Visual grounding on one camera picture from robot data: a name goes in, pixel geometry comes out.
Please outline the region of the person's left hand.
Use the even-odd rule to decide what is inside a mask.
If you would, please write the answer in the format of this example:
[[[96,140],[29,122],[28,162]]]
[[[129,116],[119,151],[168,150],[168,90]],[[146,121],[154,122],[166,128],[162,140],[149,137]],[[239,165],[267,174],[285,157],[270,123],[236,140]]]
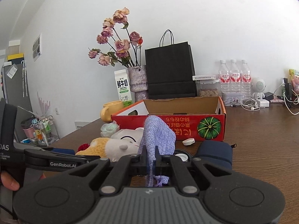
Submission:
[[[20,188],[19,183],[7,172],[1,172],[1,182],[3,186],[11,191],[17,191]]]

